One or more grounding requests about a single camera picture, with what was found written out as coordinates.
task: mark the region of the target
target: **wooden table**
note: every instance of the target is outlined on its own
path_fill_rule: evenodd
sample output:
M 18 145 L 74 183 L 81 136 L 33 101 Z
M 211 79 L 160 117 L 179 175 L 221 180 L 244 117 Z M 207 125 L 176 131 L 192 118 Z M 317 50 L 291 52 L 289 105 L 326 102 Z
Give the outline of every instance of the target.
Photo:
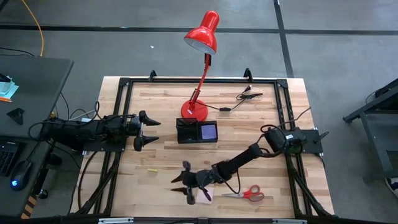
M 116 92 L 120 77 L 104 77 L 99 102 L 101 116 L 113 113 Z M 287 79 L 290 99 L 295 118 L 309 107 L 304 80 Z M 275 94 L 272 85 L 254 85 L 252 93 L 262 96 L 246 100 L 232 112 L 220 112 L 209 108 L 206 120 L 217 120 L 218 142 L 206 144 L 178 144 L 175 119 L 181 117 L 180 108 L 196 87 L 195 83 L 135 83 L 129 113 L 146 110 L 148 116 L 160 121 L 160 126 L 144 128 L 146 136 L 159 136 L 160 139 L 146 145 L 141 152 L 133 149 L 133 137 L 128 139 L 126 151 L 122 154 L 118 180 L 112 209 L 112 216 L 119 217 L 221 217 L 221 218 L 291 218 L 294 217 L 290 187 L 284 156 L 272 159 L 258 158 L 239 170 L 242 190 L 257 184 L 265 194 L 260 202 L 222 197 L 230 193 L 225 184 L 215 184 L 213 203 L 187 205 L 184 195 L 170 189 L 183 187 L 182 183 L 170 181 L 181 172 L 182 161 L 188 160 L 192 170 L 209 169 L 211 164 L 231 159 L 246 150 L 261 134 L 263 124 L 278 125 Z M 202 87 L 200 99 L 215 107 L 232 107 L 236 95 L 247 85 L 227 83 L 206 83 Z M 121 111 L 124 104 L 123 93 Z M 313 128 L 311 112 L 306 112 L 296 125 L 302 129 Z M 270 148 L 265 140 L 262 147 Z M 99 152 L 88 166 L 81 186 L 81 199 L 84 203 L 98 185 L 104 153 Z M 304 154 L 303 164 L 307 185 L 325 209 L 333 213 L 328 184 L 322 162 L 314 155 Z M 84 158 L 82 169 L 88 159 Z M 236 175 L 228 181 L 238 188 Z M 300 208 L 304 211 L 303 197 L 298 188 Z M 72 212 L 77 210 L 77 193 L 73 198 Z

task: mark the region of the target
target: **yellow cable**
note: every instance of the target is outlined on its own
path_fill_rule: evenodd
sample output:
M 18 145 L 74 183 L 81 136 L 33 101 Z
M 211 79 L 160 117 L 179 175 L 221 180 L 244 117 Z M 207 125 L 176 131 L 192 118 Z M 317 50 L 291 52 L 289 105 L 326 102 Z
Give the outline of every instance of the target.
M 44 51 L 44 36 L 43 36 L 42 28 L 40 28 L 39 22 L 37 22 L 37 19 L 36 19 L 35 15 L 33 15 L 33 12 L 29 9 L 29 6 L 26 4 L 26 2 L 25 2 L 24 0 L 21 0 L 21 1 L 24 3 L 26 9 L 30 12 L 31 16 L 33 17 L 33 19 L 34 19 L 35 22 L 36 22 L 37 27 L 39 28 L 40 36 L 42 37 L 42 50 L 40 51 L 40 57 L 43 57 L 43 51 Z

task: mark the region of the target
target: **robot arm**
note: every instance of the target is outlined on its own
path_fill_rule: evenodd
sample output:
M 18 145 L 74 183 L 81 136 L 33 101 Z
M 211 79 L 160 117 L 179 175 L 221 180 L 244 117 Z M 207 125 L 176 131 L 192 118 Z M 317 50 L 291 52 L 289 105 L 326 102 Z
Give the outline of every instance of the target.
M 49 118 L 42 122 L 43 126 L 39 134 L 39 141 L 55 141 L 77 151 L 89 151 L 89 145 L 104 149 L 122 145 L 126 137 L 136 136 L 134 149 L 141 151 L 146 144 L 159 139 L 142 134 L 144 125 L 160 125 L 140 111 L 139 115 L 109 115 L 102 119 L 89 122 L 66 121 L 60 118 Z
M 258 142 L 263 137 L 267 140 L 274 153 L 269 153 L 268 150 L 259 147 Z M 210 170 L 200 170 L 194 173 L 190 171 L 190 163 L 183 161 L 183 167 L 185 170 L 181 171 L 181 174 L 172 180 L 172 183 L 182 181 L 182 184 L 186 187 L 172 190 L 182 192 L 186 195 L 187 203 L 190 205 L 195 204 L 195 198 L 192 195 L 192 188 L 195 187 L 202 190 L 207 199 L 211 200 L 211 197 L 207 194 L 207 190 L 205 188 L 207 185 L 225 183 L 232 178 L 232 175 L 235 174 L 241 166 L 247 164 L 253 159 L 257 159 L 258 157 L 275 157 L 285 152 L 294 153 L 291 152 L 292 149 L 306 143 L 306 138 L 302 134 L 300 128 L 295 128 L 292 131 L 283 131 L 278 127 L 272 129 L 269 128 L 267 131 L 263 131 L 259 140 L 250 145 L 248 149 L 233 159 L 213 164 Z

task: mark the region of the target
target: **gray floor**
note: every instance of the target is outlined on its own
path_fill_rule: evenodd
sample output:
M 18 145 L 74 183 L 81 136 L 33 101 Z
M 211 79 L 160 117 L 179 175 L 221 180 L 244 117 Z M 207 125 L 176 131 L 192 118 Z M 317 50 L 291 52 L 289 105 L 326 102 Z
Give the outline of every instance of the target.
M 27 1 L 43 24 L 75 26 L 195 27 L 209 9 L 219 27 L 277 28 L 271 0 L 41 0 Z M 397 30 L 398 2 L 390 0 L 280 0 L 286 29 Z M 20 1 L 11 1 L 0 22 L 31 24 Z M 37 31 L 1 30 L 0 43 L 38 54 Z M 203 56 L 183 40 L 184 33 L 44 32 L 45 56 L 75 61 L 63 90 L 70 108 L 91 110 L 105 75 L 199 75 Z M 209 76 L 238 77 L 246 67 L 256 77 L 286 77 L 278 34 L 216 34 L 218 52 Z M 315 125 L 330 131 L 323 140 L 326 175 L 335 213 L 344 218 L 398 221 L 398 199 L 384 182 L 365 184 L 374 159 L 362 124 L 342 117 L 364 104 L 375 89 L 397 78 L 398 36 L 288 35 L 295 77 L 304 78 Z M 64 102 L 58 102 L 66 116 Z M 46 181 L 47 200 L 34 217 L 68 212 L 77 179 L 67 156 L 60 172 Z

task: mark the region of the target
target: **black metal frame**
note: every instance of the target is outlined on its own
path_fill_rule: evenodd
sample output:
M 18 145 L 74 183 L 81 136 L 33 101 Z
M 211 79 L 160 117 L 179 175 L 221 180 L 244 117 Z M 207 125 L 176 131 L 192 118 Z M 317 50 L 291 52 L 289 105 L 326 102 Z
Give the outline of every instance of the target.
M 286 79 L 254 79 L 252 77 L 250 69 L 248 69 L 248 68 L 245 70 L 243 77 L 244 78 L 207 78 L 207 79 L 205 79 L 205 83 L 244 83 L 244 84 L 270 84 L 270 85 L 273 85 L 274 93 L 275 93 L 275 100 L 276 100 L 276 105 L 277 105 L 277 112 L 278 112 L 278 117 L 279 117 L 279 123 L 282 124 L 285 122 L 280 89 L 282 89 L 284 96 L 285 96 L 288 118 L 289 118 L 289 120 L 294 119 L 292 104 L 291 104 L 290 95 L 289 95 L 289 87 L 288 87 Z M 123 114 L 128 114 L 129 107 L 130 107 L 130 101 L 131 101 L 131 93 L 132 93 L 132 88 L 133 88 L 134 83 L 199 83 L 199 81 L 200 81 L 200 78 L 168 78 L 168 77 L 159 78 L 156 76 L 155 71 L 151 71 L 150 76 L 148 78 L 147 77 L 120 78 L 119 85 L 118 85 L 118 93 L 116 95 L 116 101 L 115 101 L 113 114 L 118 114 L 123 88 L 125 86 L 127 87 L 127 94 L 126 94 L 126 99 L 125 99 L 125 103 L 124 103 Z M 292 129 L 294 127 L 295 127 L 295 123 L 293 121 L 290 123 L 290 129 Z M 102 181 L 104 181 L 104 178 L 106 177 L 106 174 L 108 173 L 108 166 L 109 166 L 109 160 L 111 157 L 110 156 L 111 153 L 112 152 L 105 152 L 105 157 L 104 157 L 103 166 L 102 166 L 102 170 L 101 170 L 101 176 L 100 176 L 100 183 L 102 183 Z M 120 158 L 121 158 L 121 153 L 115 152 L 114 161 L 117 161 L 119 164 Z M 292 162 L 290 154 L 286 154 L 285 158 L 286 158 L 287 164 L 290 164 Z M 305 181 L 305 174 L 304 174 L 304 168 L 303 168 L 301 155 L 296 156 L 296 161 L 297 161 L 299 179 L 303 182 L 303 184 L 305 184 L 306 181 Z M 295 214 L 295 217 L 298 217 L 298 216 L 302 215 L 302 212 L 299 207 L 299 200 L 297 197 L 297 189 L 295 186 L 295 180 L 297 180 L 297 177 L 295 177 L 294 167 L 293 167 L 293 169 L 287 169 L 287 170 L 288 170 L 288 176 L 289 176 L 289 184 L 290 184 L 290 191 L 291 191 L 291 196 L 292 196 L 294 214 Z M 115 173 L 115 175 L 113 175 L 113 177 L 111 179 L 110 186 L 109 186 L 109 192 L 108 192 L 108 200 L 106 203 L 106 208 L 104 210 L 104 213 L 109 216 L 111 214 L 112 205 L 113 205 L 116 180 L 117 180 L 117 172 Z M 99 196 L 98 200 L 95 203 L 94 213 L 100 213 L 102 194 L 103 193 L 101 193 L 101 195 Z M 304 200 L 305 200 L 305 214 L 312 215 L 310 201 L 306 195 L 304 195 Z

